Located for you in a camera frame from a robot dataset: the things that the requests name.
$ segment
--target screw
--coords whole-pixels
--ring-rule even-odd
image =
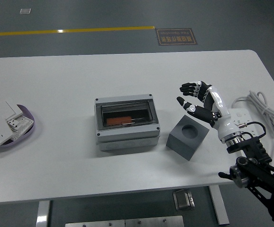
[[[240,157],[240,158],[238,158],[238,163],[240,164],[240,165],[247,165],[247,163],[248,163],[248,160],[247,160],[247,158],[245,158],[245,157]]]

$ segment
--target white table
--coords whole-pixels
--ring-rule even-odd
[[[274,108],[274,82],[253,51],[0,58],[0,101],[26,106],[36,126],[27,140],[0,149],[0,203],[228,183],[217,173],[228,172],[239,154],[227,153],[216,130],[190,161],[165,146],[185,114],[179,87],[196,80],[217,87],[227,106],[251,89]],[[100,151],[95,98],[148,93],[161,126],[158,145]],[[273,141],[261,141],[269,150]]]

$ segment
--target yellow floor line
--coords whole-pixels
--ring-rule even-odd
[[[106,31],[146,30],[146,29],[155,29],[155,27],[154,26],[100,27],[100,28],[60,29],[60,30],[22,31],[22,32],[0,32],[0,35],[33,35],[33,34],[50,34],[50,33],[106,32]]]

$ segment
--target electrical box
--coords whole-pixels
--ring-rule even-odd
[[[153,146],[160,125],[153,96],[119,96],[95,100],[96,142],[100,150]]]

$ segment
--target metal bracket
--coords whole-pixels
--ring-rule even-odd
[[[194,200],[190,190],[182,189],[173,192],[173,196],[177,211],[194,209]]]
[[[209,191],[211,192],[212,202],[214,206],[214,210],[217,215],[219,225],[229,224],[227,212],[224,206],[223,198],[220,192],[220,188],[218,185],[209,186]]]

